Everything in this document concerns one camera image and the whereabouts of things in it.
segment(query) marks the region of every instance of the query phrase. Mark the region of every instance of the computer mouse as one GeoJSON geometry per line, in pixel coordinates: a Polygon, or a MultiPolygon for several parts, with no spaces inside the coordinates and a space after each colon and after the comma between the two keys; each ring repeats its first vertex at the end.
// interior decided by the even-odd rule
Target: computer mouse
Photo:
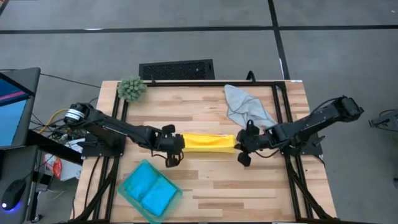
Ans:
{"type": "Polygon", "coordinates": [[[18,204],[25,187],[25,180],[14,180],[10,186],[8,186],[1,199],[1,206],[5,211],[13,209],[18,204]]]}

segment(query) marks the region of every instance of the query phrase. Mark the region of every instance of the yellow sponge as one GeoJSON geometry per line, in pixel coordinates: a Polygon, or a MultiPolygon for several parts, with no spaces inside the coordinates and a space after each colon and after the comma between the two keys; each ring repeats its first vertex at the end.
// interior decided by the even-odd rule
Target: yellow sponge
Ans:
{"type": "Polygon", "coordinates": [[[235,152],[236,140],[231,134],[182,133],[182,135],[185,141],[183,152],[235,152]]]}

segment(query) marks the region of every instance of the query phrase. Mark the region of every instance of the robotic arm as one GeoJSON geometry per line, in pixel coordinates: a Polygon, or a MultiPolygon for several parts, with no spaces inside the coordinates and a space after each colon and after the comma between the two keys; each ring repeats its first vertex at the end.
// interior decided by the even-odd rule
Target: robotic arm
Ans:
{"type": "Polygon", "coordinates": [[[71,105],[64,122],[72,130],[87,130],[105,147],[117,145],[118,139],[112,137],[114,133],[117,133],[129,137],[140,147],[151,151],[166,152],[166,167],[177,166],[183,159],[181,154],[185,147],[184,139],[181,134],[172,134],[175,132],[172,124],[162,129],[151,126],[133,126],[105,115],[89,103],[71,105]]]}
{"type": "MultiPolygon", "coordinates": [[[[244,166],[250,166],[251,158],[249,153],[265,148],[279,148],[281,152],[290,155],[297,155],[301,147],[308,143],[311,135],[337,122],[351,122],[359,118],[363,113],[352,98],[345,96],[334,98],[324,102],[308,116],[293,123],[283,123],[272,126],[264,130],[264,134],[259,134],[259,128],[249,120],[246,130],[238,133],[239,144],[236,149],[242,150],[238,156],[238,161],[244,166]]],[[[323,138],[313,142],[319,144],[323,138]]]]}

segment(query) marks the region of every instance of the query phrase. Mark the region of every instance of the blue sponge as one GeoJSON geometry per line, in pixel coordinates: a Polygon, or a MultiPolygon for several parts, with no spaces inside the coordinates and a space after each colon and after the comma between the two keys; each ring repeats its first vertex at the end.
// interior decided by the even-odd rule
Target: blue sponge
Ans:
{"type": "Polygon", "coordinates": [[[150,165],[142,164],[133,175],[125,181],[124,188],[128,195],[140,202],[157,178],[158,175],[152,170],[150,165]]]}
{"type": "Polygon", "coordinates": [[[177,189],[164,177],[159,177],[142,199],[141,205],[152,214],[161,216],[177,189]]]}

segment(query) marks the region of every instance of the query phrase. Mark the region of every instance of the black cable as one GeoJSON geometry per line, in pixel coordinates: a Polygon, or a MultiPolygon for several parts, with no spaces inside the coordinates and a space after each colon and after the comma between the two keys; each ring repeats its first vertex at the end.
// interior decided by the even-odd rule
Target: black cable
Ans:
{"type": "Polygon", "coordinates": [[[96,98],[90,100],[90,102],[88,102],[88,103],[91,104],[91,102],[93,102],[93,101],[95,101],[95,100],[98,100],[98,97],[96,97],[96,98]]]}
{"type": "Polygon", "coordinates": [[[75,219],[75,197],[76,196],[73,196],[73,199],[72,199],[72,212],[73,212],[72,219],[75,219]]]}
{"type": "Polygon", "coordinates": [[[88,186],[87,186],[87,191],[86,191],[86,199],[85,199],[85,208],[87,207],[88,191],[90,190],[91,180],[93,179],[94,170],[95,170],[95,167],[97,166],[97,163],[98,163],[99,159],[100,159],[100,157],[98,156],[98,157],[97,157],[97,160],[96,160],[95,163],[94,163],[93,170],[91,171],[90,179],[89,179],[89,181],[88,181],[88,186]]]}
{"type": "Polygon", "coordinates": [[[37,126],[37,127],[31,128],[31,129],[29,129],[29,130],[31,130],[31,131],[36,131],[36,130],[38,130],[39,128],[43,128],[43,126],[37,126]]]}
{"type": "Polygon", "coordinates": [[[47,74],[43,74],[43,73],[40,73],[40,74],[44,75],[44,76],[47,76],[47,77],[58,78],[58,79],[61,79],[61,80],[67,81],[67,82],[77,83],[77,84],[91,86],[91,87],[95,87],[95,88],[101,88],[100,86],[87,84],[87,83],[82,83],[82,82],[78,82],[78,81],[73,81],[73,80],[69,80],[69,79],[66,79],[66,78],[56,77],[55,75],[47,75],[47,74]]]}
{"type": "Polygon", "coordinates": [[[390,112],[390,111],[394,111],[394,110],[396,110],[396,109],[384,110],[384,111],[379,113],[379,117],[381,117],[381,115],[384,114],[385,112],[390,112]]]}
{"type": "Polygon", "coordinates": [[[51,158],[53,158],[54,155],[51,155],[51,157],[49,159],[47,159],[45,162],[43,162],[40,166],[38,166],[38,168],[33,169],[32,172],[28,173],[24,178],[22,178],[22,180],[24,180],[26,177],[30,176],[31,174],[33,174],[34,172],[38,171],[40,169],[40,167],[42,167],[43,165],[45,165],[51,158]]]}
{"type": "Polygon", "coordinates": [[[166,157],[164,157],[164,156],[162,156],[162,155],[160,155],[160,154],[154,154],[154,151],[151,149],[150,150],[150,155],[152,156],[152,157],[155,157],[155,156],[160,156],[161,158],[163,158],[163,159],[166,159],[167,160],[167,158],[166,157]]]}
{"type": "Polygon", "coordinates": [[[315,158],[317,158],[323,164],[323,166],[326,167],[325,161],[323,161],[321,157],[319,157],[318,155],[313,155],[313,156],[315,156],[315,158]]]}
{"type": "Polygon", "coordinates": [[[398,130],[379,127],[379,125],[375,125],[374,127],[375,127],[375,128],[379,128],[379,129],[381,129],[381,130],[385,130],[385,131],[398,132],[398,130]]]}
{"type": "Polygon", "coordinates": [[[118,172],[116,171],[118,164],[114,161],[111,171],[108,173],[108,176],[105,178],[103,184],[98,188],[97,193],[95,193],[91,202],[87,205],[87,207],[82,211],[82,213],[76,217],[77,220],[87,220],[90,214],[93,212],[94,208],[97,206],[97,203],[103,197],[105,190],[108,188],[109,184],[116,178],[118,172]]]}
{"type": "Polygon", "coordinates": [[[37,124],[37,125],[40,125],[41,127],[44,127],[45,125],[43,125],[43,124],[40,124],[40,123],[38,123],[38,122],[36,122],[36,121],[30,121],[31,123],[34,123],[34,124],[37,124]]]}
{"type": "Polygon", "coordinates": [[[33,115],[33,117],[36,118],[37,121],[39,121],[39,123],[40,123],[42,126],[45,126],[45,124],[44,124],[39,118],[37,118],[35,114],[32,113],[32,115],[33,115]]]}
{"type": "Polygon", "coordinates": [[[257,151],[254,151],[254,152],[255,152],[257,155],[259,155],[259,157],[261,157],[261,158],[270,158],[270,157],[272,157],[273,155],[277,154],[277,152],[279,152],[279,149],[276,150],[275,152],[271,153],[271,155],[269,155],[269,156],[263,156],[263,155],[261,155],[260,153],[258,153],[257,151]]]}

